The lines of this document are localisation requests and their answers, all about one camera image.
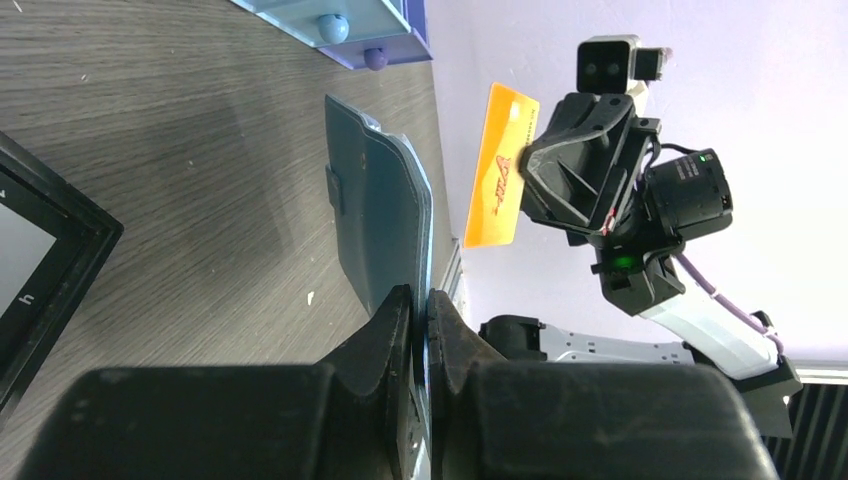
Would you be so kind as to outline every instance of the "black vent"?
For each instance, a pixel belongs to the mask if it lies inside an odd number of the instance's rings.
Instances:
[[[794,436],[765,438],[783,480],[848,480],[848,387],[804,385],[789,402]]]

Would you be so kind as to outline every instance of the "purple knob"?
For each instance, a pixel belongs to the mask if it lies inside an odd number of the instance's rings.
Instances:
[[[365,50],[365,66],[379,72],[388,65],[389,59],[382,48],[369,48]]]
[[[341,15],[322,15],[318,17],[318,33],[325,42],[338,45],[347,40],[350,23]]]

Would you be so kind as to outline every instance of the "blue drawer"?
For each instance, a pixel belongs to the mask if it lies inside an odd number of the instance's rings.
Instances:
[[[231,0],[313,48],[339,42],[327,41],[319,31],[319,19],[341,17],[348,25],[344,43],[408,34],[404,17],[407,0]]]
[[[404,1],[404,18],[412,28],[409,33],[329,45],[319,50],[354,70],[370,68],[376,71],[383,69],[386,65],[432,60],[433,56],[427,39],[427,13],[424,1]]]

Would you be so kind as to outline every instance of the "black tablet frame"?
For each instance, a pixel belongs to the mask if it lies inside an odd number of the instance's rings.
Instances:
[[[0,175],[13,180],[15,190],[10,189],[10,195],[0,202],[56,238],[21,290],[37,291],[41,298],[36,297],[28,305],[30,308],[9,307],[2,314],[3,325],[19,327],[14,338],[6,342],[8,352],[0,352],[2,428],[115,248],[124,227],[2,132]],[[18,316],[7,318],[8,313]]]

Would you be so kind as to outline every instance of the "wood grain surface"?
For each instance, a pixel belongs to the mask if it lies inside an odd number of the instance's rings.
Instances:
[[[348,71],[227,0],[17,4],[0,0],[0,129],[126,233],[0,433],[0,478],[88,369],[312,362],[367,320],[336,256],[325,93],[416,147],[441,279],[429,65]]]

